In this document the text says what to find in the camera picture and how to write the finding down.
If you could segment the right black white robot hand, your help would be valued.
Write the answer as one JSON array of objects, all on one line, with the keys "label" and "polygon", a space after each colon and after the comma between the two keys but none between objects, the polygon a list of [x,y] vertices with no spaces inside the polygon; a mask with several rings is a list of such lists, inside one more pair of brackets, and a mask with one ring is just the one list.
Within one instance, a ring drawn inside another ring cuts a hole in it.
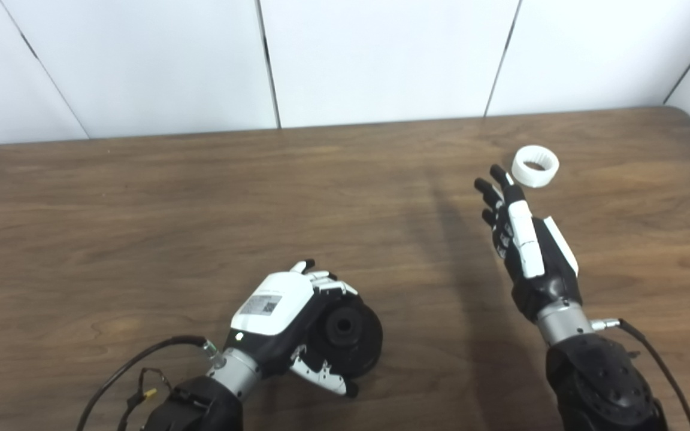
[{"label": "right black white robot hand", "polygon": [[554,303],[582,305],[573,252],[558,227],[533,215],[523,188],[506,169],[493,164],[489,174],[494,183],[477,178],[474,188],[486,205],[482,219],[513,283],[517,310],[534,323]]}]

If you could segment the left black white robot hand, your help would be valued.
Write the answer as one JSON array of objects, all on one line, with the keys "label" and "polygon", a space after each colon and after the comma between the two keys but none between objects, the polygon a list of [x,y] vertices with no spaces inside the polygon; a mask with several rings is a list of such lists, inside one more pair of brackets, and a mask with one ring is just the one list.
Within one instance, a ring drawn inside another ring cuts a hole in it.
[{"label": "left black white robot hand", "polygon": [[272,273],[235,312],[223,346],[224,365],[213,366],[211,378],[244,401],[264,379],[293,371],[308,382],[340,396],[354,398],[358,387],[333,372],[325,359],[307,365],[308,333],[335,305],[358,300],[359,293],[331,272],[314,270],[306,259],[285,272]]}]

